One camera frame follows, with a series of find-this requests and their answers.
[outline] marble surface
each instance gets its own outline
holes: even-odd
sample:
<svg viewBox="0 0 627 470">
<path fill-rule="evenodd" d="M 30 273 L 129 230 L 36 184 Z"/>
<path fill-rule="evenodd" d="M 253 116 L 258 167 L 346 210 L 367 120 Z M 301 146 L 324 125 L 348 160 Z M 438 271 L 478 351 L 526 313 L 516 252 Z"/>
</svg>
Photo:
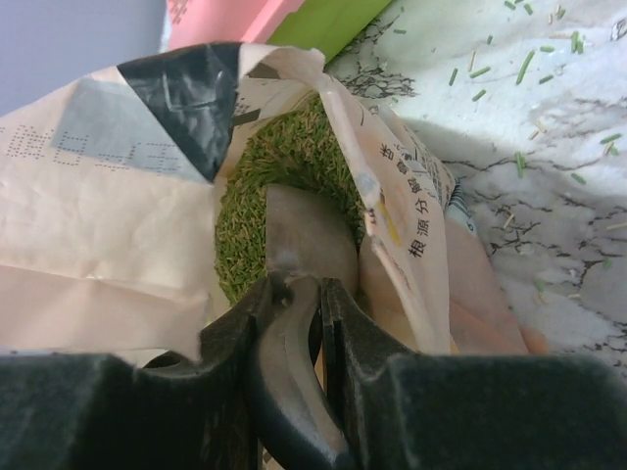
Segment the marble surface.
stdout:
<svg viewBox="0 0 627 470">
<path fill-rule="evenodd" d="M 593 353 L 627 378 L 627 226 L 607 230 L 627 222 L 627 3 L 564 0 L 552 23 L 556 2 L 529 4 L 533 15 L 522 3 L 511 11 L 500 1 L 397 0 L 329 72 L 391 106 L 461 179 L 521 322 L 557 351 Z M 575 30 L 583 54 L 571 52 Z M 491 68 L 474 79 L 473 51 L 475 71 Z M 536 134 L 538 122 L 546 132 Z M 614 133 L 624 134 L 618 154 L 604 155 L 600 141 Z M 523 177 L 516 152 L 527 161 Z M 546 285 L 541 299 L 536 280 Z"/>
</svg>

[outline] green pellet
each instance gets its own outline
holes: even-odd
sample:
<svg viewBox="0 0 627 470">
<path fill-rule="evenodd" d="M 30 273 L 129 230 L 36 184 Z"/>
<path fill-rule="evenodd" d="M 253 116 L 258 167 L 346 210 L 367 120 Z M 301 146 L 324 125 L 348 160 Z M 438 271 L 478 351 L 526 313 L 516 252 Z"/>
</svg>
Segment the green pellet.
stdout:
<svg viewBox="0 0 627 470">
<path fill-rule="evenodd" d="M 608 144 L 609 142 L 613 142 L 614 140 L 618 140 L 623 136 L 621 133 L 611 134 L 609 137 L 605 137 L 605 139 L 601 140 L 601 145 Z"/>
<path fill-rule="evenodd" d="M 486 94 L 486 90 L 485 89 L 481 90 L 479 93 L 477 93 L 476 95 L 472 97 L 472 101 L 479 101 L 481 97 L 485 94 Z"/>
<path fill-rule="evenodd" d="M 453 86 L 453 83 L 455 83 L 455 78 L 458 76 L 458 69 L 453 69 L 453 71 L 451 72 L 451 78 L 449 78 L 449 86 Z"/>
<path fill-rule="evenodd" d="M 579 31 L 573 31 L 570 35 L 570 52 L 577 52 L 577 43 L 579 42 Z"/>
<path fill-rule="evenodd" d="M 522 83 L 522 79 L 525 77 L 527 68 L 529 67 L 529 64 L 531 63 L 531 60 L 533 59 L 533 56 L 535 54 L 536 54 L 536 51 L 531 51 L 529 52 L 529 54 L 527 54 L 527 57 L 525 58 L 525 61 L 522 63 L 522 66 L 520 67 L 520 71 L 518 72 L 518 77 L 516 78 L 516 85 L 519 85 L 520 83 Z"/>
<path fill-rule="evenodd" d="M 545 281 L 543 281 L 542 279 L 536 279 L 535 281 L 533 281 L 533 284 L 536 286 L 536 290 L 540 294 L 547 290 L 547 284 L 545 284 Z"/>
<path fill-rule="evenodd" d="M 471 73 L 470 78 L 476 78 L 477 76 L 483 75 L 484 73 L 487 73 L 490 70 L 491 70 L 490 67 L 484 67 L 483 69 L 479 69 L 478 71 L 474 71 L 473 73 Z"/>
<path fill-rule="evenodd" d="M 515 153 L 516 158 L 516 169 L 518 170 L 518 177 L 522 178 L 525 174 L 525 168 L 527 167 L 527 162 L 525 158 L 520 152 Z"/>
<path fill-rule="evenodd" d="M 579 184 L 586 184 L 586 179 L 579 173 L 570 173 L 572 179 L 577 181 Z"/>
<path fill-rule="evenodd" d="M 553 80 L 553 78 L 554 77 L 552 75 L 543 76 L 542 78 L 538 80 L 538 83 L 542 85 L 543 83 L 546 83 L 549 80 Z"/>
</svg>

